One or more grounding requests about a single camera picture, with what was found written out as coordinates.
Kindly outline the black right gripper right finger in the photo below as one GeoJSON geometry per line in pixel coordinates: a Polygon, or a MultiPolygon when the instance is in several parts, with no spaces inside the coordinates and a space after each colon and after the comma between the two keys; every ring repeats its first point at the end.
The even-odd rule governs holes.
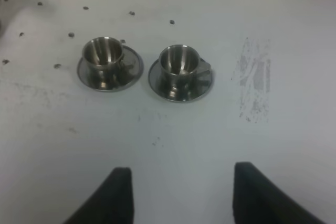
{"type": "Polygon", "coordinates": [[[250,162],[235,164],[233,217],[235,223],[323,223],[250,162]]]}

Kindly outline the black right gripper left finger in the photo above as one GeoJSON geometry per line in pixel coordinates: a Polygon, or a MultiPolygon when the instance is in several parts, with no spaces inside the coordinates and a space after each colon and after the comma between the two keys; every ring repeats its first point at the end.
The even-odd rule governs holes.
{"type": "Polygon", "coordinates": [[[133,223],[132,172],[115,168],[89,199],[65,223],[133,223]]]}

